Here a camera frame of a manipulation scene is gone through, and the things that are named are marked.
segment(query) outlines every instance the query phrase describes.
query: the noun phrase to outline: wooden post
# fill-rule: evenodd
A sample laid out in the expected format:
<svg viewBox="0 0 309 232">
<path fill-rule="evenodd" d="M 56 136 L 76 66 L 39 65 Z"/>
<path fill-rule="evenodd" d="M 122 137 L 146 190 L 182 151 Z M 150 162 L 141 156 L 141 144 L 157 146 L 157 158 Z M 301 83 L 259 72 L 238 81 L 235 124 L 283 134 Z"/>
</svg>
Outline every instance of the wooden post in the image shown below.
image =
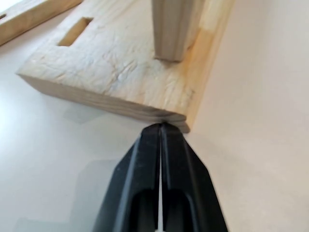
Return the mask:
<svg viewBox="0 0 309 232">
<path fill-rule="evenodd" d="M 155 57 L 182 61 L 194 43 L 205 0 L 152 0 Z"/>
</svg>

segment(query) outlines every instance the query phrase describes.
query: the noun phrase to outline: wooden board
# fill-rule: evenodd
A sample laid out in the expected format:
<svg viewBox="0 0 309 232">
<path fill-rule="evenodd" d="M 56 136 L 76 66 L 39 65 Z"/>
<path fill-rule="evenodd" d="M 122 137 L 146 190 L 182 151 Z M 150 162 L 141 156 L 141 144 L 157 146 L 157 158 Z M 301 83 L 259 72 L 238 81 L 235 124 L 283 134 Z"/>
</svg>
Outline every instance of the wooden board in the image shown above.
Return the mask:
<svg viewBox="0 0 309 232">
<path fill-rule="evenodd" d="M 0 45 L 81 2 L 82 0 L 23 0 L 15 4 L 0 13 Z"/>
<path fill-rule="evenodd" d="M 151 1 L 85 0 L 19 69 L 42 93 L 183 132 L 194 122 L 234 0 L 208 0 L 183 62 L 154 59 Z"/>
</svg>

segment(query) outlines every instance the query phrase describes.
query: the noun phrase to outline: wooden plank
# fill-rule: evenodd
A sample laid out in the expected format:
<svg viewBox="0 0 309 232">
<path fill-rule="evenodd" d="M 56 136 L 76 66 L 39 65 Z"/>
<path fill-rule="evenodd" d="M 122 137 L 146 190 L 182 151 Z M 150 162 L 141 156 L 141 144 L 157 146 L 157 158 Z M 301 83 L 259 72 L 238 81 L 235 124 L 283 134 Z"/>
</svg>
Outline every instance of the wooden plank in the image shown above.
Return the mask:
<svg viewBox="0 0 309 232">
<path fill-rule="evenodd" d="M 42 93 L 189 132 L 234 0 L 209 0 L 181 63 L 154 59 L 151 2 L 85 0 L 17 72 Z"/>
<path fill-rule="evenodd" d="M 205 0 L 152 0 L 154 53 L 182 61 L 196 37 Z"/>
<path fill-rule="evenodd" d="M 83 0 L 23 0 L 0 13 L 0 45 Z"/>
</svg>

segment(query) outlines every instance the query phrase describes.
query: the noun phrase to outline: white surface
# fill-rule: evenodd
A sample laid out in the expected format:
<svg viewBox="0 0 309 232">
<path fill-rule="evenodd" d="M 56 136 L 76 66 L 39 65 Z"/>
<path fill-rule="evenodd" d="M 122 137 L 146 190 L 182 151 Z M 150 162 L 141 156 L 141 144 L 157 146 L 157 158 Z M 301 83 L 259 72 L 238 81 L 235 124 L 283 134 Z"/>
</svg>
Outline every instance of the white surface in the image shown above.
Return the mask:
<svg viewBox="0 0 309 232">
<path fill-rule="evenodd" d="M 0 231 L 91 231 L 145 123 L 14 72 L 68 13 L 0 48 Z M 309 1 L 236 0 L 192 132 L 231 232 L 309 231 Z"/>
</svg>

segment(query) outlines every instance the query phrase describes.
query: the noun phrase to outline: white background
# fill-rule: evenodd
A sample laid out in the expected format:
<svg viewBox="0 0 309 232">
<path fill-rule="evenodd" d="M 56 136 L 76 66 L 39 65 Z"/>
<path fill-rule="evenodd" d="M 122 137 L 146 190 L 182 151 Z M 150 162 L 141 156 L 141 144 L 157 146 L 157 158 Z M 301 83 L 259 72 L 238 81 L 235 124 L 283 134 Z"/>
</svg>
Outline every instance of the white background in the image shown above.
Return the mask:
<svg viewBox="0 0 309 232">
<path fill-rule="evenodd" d="M 113 168 L 147 126 L 14 74 L 68 14 L 0 47 L 1 232 L 91 231 Z M 236 0 L 186 138 L 231 232 L 309 231 L 309 1 Z"/>
</svg>

